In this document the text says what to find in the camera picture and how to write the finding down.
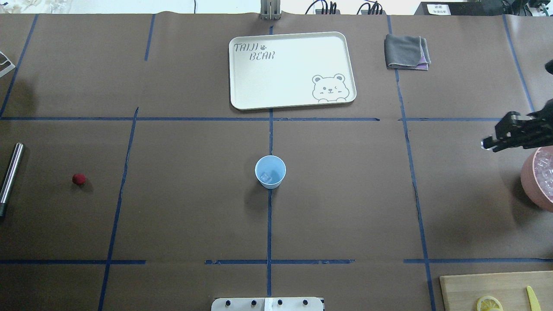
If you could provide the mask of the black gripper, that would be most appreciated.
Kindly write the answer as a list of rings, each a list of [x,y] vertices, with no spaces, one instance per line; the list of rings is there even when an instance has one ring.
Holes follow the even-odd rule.
[[[510,111],[495,126],[496,138],[488,136],[481,141],[485,150],[494,153],[510,148],[533,149],[552,145],[553,100],[546,102],[539,111],[527,114],[529,119]]]

